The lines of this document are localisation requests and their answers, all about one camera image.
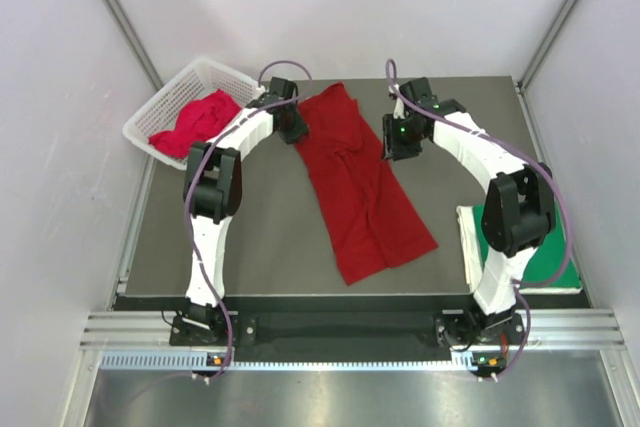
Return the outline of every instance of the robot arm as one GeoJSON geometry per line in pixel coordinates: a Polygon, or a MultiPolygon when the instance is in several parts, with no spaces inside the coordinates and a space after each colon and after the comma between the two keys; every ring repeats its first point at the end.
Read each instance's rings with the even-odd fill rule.
{"type": "Polygon", "coordinates": [[[426,78],[399,87],[411,102],[463,125],[471,134],[435,122],[405,108],[396,99],[393,114],[383,118],[383,158],[417,156],[428,139],[449,152],[482,186],[486,194],[482,229],[489,255],[473,297],[482,312],[482,328],[508,316],[516,303],[513,280],[524,270],[545,236],[555,227],[553,194],[537,172],[502,147],[479,138],[484,132],[457,101],[439,101],[426,78]]]}
{"type": "MultiPolygon", "coordinates": [[[[211,144],[216,140],[213,138],[207,143],[195,143],[189,152],[183,195],[186,196],[191,184],[197,182],[191,206],[194,241],[202,255],[207,276],[220,298],[225,295],[222,266],[227,231],[242,198],[242,160],[276,131],[287,144],[295,143],[309,133],[295,102],[274,109],[268,108],[270,104],[291,99],[294,95],[297,95],[295,83],[273,77],[269,91],[263,90],[234,119],[233,124],[228,126],[237,126],[235,131],[220,139],[215,147],[211,144]],[[256,112],[255,109],[259,108],[266,110],[256,112]],[[195,172],[210,148],[215,148],[215,151],[205,171],[215,172],[217,178],[203,175],[195,179],[195,172]]],[[[216,307],[216,300],[212,298],[211,291],[200,274],[195,253],[192,254],[191,281],[186,296],[193,303],[216,307]]]]}

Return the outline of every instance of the red garment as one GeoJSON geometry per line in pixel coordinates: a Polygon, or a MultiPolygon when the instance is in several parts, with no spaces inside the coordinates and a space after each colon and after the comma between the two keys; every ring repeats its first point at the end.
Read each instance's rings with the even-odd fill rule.
{"type": "Polygon", "coordinates": [[[165,130],[149,137],[149,143],[171,157],[182,159],[194,142],[206,142],[215,137],[240,112],[229,94],[218,89],[202,100],[185,105],[174,130],[165,130]]]}
{"type": "Polygon", "coordinates": [[[352,284],[438,247],[400,187],[358,102],[335,84],[299,106],[310,136],[296,145],[327,224],[338,269],[352,284]]]}

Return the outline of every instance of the gray mat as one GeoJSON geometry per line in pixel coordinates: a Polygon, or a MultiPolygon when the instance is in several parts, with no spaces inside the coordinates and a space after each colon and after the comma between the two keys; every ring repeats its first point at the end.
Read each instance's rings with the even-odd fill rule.
{"type": "MultiPolygon", "coordinates": [[[[335,81],[314,81],[321,92],[335,81]]],[[[343,81],[380,136],[393,108],[383,80],[343,81]]],[[[534,155],[509,77],[432,80],[441,98],[456,98],[482,128],[534,155]]],[[[228,295],[449,294],[468,292],[455,208],[484,201],[473,177],[449,154],[424,142],[422,155],[393,171],[439,248],[347,287],[338,272],[318,202],[295,149],[278,136],[243,162],[243,199],[229,228],[224,279],[228,295]]],[[[158,163],[127,285],[129,295],[183,295],[191,275],[182,225],[183,173],[158,163]]]]}

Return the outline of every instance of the green cloth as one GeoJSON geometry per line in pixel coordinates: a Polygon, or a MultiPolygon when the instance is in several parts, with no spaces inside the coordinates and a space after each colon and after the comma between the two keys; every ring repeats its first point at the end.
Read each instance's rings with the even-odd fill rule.
{"type": "MultiPolygon", "coordinates": [[[[489,244],[487,239],[484,238],[482,233],[482,213],[484,211],[483,205],[476,205],[473,207],[473,220],[476,224],[476,235],[478,237],[478,244],[480,245],[480,255],[482,262],[487,260],[489,253],[489,244]]],[[[542,245],[538,248],[533,255],[522,280],[525,282],[539,282],[551,277],[560,267],[562,257],[564,256],[564,249],[566,242],[564,239],[564,232],[561,228],[560,215],[556,209],[556,228],[551,234],[547,235],[542,245]]],[[[562,277],[549,286],[550,288],[582,288],[580,283],[580,277],[576,271],[573,261],[569,262],[567,270],[562,277]]]]}

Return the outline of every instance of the purple cable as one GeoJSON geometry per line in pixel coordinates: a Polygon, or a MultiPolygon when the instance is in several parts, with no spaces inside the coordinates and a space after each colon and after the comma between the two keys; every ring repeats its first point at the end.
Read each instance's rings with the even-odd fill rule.
{"type": "Polygon", "coordinates": [[[513,292],[514,294],[516,294],[516,299],[518,299],[524,307],[525,317],[527,318],[527,326],[525,327],[524,333],[522,334],[522,342],[520,342],[518,350],[516,350],[516,353],[513,354],[511,361],[507,364],[504,370],[496,375],[496,381],[502,379],[505,375],[507,375],[507,373],[511,371],[511,369],[513,369],[513,366],[516,365],[518,359],[520,359],[520,356],[522,355],[522,352],[524,352],[524,348],[529,341],[529,334],[531,333],[531,307],[529,307],[529,302],[527,302],[527,299],[524,298],[524,295],[520,293],[515,285],[513,286],[513,292]]]}
{"type": "Polygon", "coordinates": [[[521,280],[513,280],[513,283],[521,287],[544,287],[544,286],[553,284],[556,280],[562,277],[564,272],[567,270],[569,261],[571,260],[571,250],[573,248],[573,226],[571,224],[571,221],[568,215],[569,209],[567,208],[567,204],[564,200],[564,197],[560,193],[560,188],[558,187],[558,184],[556,184],[556,182],[553,180],[553,178],[551,178],[551,176],[547,173],[547,171],[544,170],[544,168],[537,161],[533,160],[527,154],[525,154],[524,152],[521,152],[520,150],[508,144],[507,142],[504,142],[500,139],[496,139],[495,137],[492,137],[491,135],[486,133],[473,132],[471,129],[465,127],[464,125],[451,122],[450,120],[447,120],[442,116],[428,112],[424,109],[421,109],[417,105],[415,105],[413,102],[407,99],[404,95],[402,95],[402,93],[400,93],[400,91],[396,87],[398,83],[397,81],[398,71],[397,71],[396,63],[393,59],[388,59],[386,61],[385,73],[387,75],[387,82],[389,83],[389,87],[391,88],[391,90],[395,95],[397,95],[400,99],[402,99],[405,105],[409,106],[411,109],[424,115],[425,117],[429,117],[430,119],[436,120],[438,122],[442,122],[443,124],[453,127],[454,129],[461,130],[462,132],[466,132],[468,134],[473,133],[473,135],[480,137],[481,139],[484,139],[487,142],[491,142],[493,144],[499,145],[510,154],[514,155],[515,157],[518,157],[519,159],[529,164],[533,168],[533,170],[535,170],[538,174],[540,174],[540,176],[545,180],[545,182],[547,182],[547,184],[551,188],[551,191],[553,192],[553,195],[558,201],[558,207],[560,209],[560,215],[562,216],[562,222],[564,224],[564,229],[565,229],[566,246],[564,250],[564,257],[562,258],[562,263],[560,264],[560,267],[558,268],[556,273],[546,280],[541,280],[539,282],[523,282],[521,280]]]}

